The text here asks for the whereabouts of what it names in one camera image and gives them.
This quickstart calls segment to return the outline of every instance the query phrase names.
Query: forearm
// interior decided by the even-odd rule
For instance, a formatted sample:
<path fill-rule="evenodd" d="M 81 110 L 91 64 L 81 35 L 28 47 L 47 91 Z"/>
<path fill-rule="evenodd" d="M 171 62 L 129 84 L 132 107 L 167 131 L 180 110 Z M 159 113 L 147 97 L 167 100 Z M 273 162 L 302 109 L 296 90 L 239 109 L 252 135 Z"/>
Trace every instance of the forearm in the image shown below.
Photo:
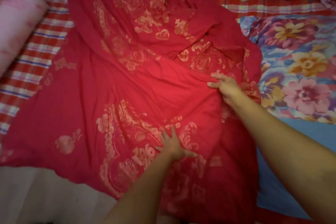
<path fill-rule="evenodd" d="M 233 102 L 267 163 L 317 221 L 336 219 L 336 155 L 269 114 L 245 95 Z"/>
<path fill-rule="evenodd" d="M 143 175 L 112 208 L 103 224 L 156 223 L 161 190 L 171 163 L 169 154 L 158 154 Z"/>

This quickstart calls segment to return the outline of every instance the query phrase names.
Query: checkered blanket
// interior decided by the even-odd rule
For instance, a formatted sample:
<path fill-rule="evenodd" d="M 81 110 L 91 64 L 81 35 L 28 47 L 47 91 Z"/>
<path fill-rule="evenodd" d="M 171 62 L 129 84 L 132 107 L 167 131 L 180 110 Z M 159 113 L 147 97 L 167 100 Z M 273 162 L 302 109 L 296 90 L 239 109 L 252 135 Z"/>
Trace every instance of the checkered blanket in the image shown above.
<path fill-rule="evenodd" d="M 0 80 L 0 133 L 6 134 L 23 101 L 30 98 L 51 65 L 68 31 L 74 26 L 67 0 L 45 0 L 50 6 L 44 19 L 37 25 L 19 56 Z M 237 13 L 271 16 L 276 14 L 309 13 L 329 15 L 319 1 L 304 0 L 217 0 Z"/>

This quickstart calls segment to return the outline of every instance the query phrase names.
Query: person's left arm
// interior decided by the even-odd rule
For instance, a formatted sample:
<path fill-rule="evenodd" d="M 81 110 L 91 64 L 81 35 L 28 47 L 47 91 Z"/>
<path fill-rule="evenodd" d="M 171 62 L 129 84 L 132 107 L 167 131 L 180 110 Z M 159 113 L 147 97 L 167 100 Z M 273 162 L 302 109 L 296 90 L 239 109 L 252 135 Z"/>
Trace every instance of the person's left arm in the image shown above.
<path fill-rule="evenodd" d="M 196 153 L 181 148 L 174 125 L 171 125 L 171 131 L 172 137 L 169 137 L 163 130 L 161 136 L 163 147 L 155 147 L 161 153 L 111 209 L 103 224 L 156 223 L 161 190 L 170 165 L 185 156 L 197 156 Z"/>

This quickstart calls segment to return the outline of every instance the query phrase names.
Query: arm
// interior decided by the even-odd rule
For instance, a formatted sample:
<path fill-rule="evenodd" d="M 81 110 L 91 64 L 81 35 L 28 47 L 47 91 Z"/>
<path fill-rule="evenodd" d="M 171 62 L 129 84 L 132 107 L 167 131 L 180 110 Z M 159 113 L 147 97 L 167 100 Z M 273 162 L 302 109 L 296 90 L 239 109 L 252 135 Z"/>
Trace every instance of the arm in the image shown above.
<path fill-rule="evenodd" d="M 233 78 L 212 74 L 223 99 L 240 117 L 272 171 L 319 223 L 336 220 L 336 154 L 275 118 L 244 95 Z"/>
<path fill-rule="evenodd" d="M 161 153 L 111 209 L 103 224 L 156 223 L 161 190 L 171 163 L 185 156 L 197 156 L 196 153 L 181 148 L 174 125 L 171 125 L 171 130 L 172 137 L 169 137 L 163 129 L 163 147 L 155 147 Z"/>

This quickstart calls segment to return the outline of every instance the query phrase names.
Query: person's right arm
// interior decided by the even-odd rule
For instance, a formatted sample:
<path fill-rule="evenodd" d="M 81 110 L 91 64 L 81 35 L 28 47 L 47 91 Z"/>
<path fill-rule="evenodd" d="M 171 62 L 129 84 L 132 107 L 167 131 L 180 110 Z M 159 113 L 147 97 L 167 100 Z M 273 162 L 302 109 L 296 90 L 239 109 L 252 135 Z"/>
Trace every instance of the person's right arm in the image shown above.
<path fill-rule="evenodd" d="M 212 77 L 219 82 L 208 86 L 221 91 L 286 189 L 316 222 L 336 223 L 336 154 L 268 113 L 233 78 Z"/>

